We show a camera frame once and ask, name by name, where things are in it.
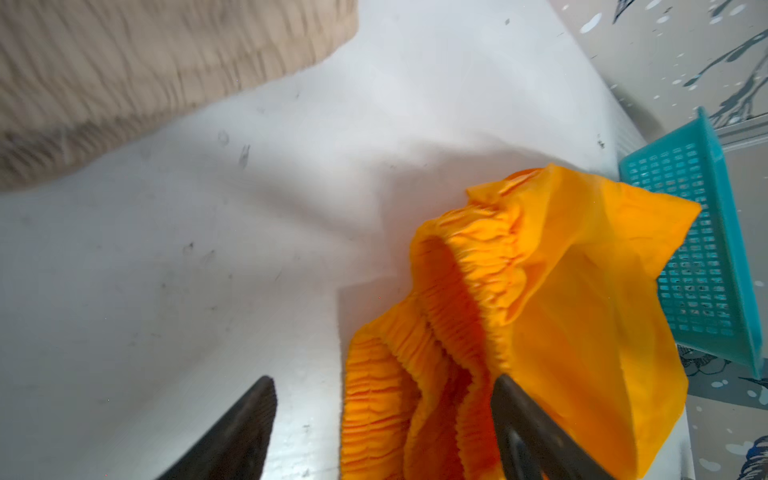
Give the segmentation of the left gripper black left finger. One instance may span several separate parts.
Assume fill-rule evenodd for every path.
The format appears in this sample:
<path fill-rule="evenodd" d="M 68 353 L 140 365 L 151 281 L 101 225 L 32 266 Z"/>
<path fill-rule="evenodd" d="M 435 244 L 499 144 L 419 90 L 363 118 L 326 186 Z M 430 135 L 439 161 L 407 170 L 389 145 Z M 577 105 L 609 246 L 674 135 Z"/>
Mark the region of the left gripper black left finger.
<path fill-rule="evenodd" d="M 259 479 L 277 407 L 274 380 L 263 376 L 160 477 Z"/>

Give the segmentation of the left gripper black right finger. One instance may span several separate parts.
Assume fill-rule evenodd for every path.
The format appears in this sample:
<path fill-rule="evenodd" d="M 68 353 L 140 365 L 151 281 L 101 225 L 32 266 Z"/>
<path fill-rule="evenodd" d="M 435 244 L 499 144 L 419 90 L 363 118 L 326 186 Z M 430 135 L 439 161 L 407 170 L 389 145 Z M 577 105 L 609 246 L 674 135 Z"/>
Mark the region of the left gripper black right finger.
<path fill-rule="evenodd" d="M 611 477 L 509 376 L 494 382 L 490 405 L 507 479 Z"/>

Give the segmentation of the orange shorts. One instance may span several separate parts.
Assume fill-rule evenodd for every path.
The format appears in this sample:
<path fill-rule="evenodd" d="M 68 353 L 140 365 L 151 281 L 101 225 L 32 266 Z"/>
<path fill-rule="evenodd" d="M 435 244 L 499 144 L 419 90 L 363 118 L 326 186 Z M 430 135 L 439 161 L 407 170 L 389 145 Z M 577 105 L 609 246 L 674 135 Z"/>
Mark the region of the orange shorts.
<path fill-rule="evenodd" d="M 657 280 L 700 206 L 557 165 L 472 187 L 424 223 L 413 288 L 352 338 L 345 479 L 498 479 L 508 376 L 601 467 L 638 479 L 688 381 Z"/>

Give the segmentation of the beige drawstring shorts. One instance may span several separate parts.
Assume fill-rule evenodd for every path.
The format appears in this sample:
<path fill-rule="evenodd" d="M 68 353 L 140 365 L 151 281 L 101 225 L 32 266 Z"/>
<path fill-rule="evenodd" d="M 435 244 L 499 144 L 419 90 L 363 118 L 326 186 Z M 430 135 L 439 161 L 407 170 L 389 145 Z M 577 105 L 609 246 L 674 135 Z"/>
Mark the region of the beige drawstring shorts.
<path fill-rule="evenodd" d="M 311 67 L 358 26 L 354 1 L 5 1 L 1 188 Z"/>

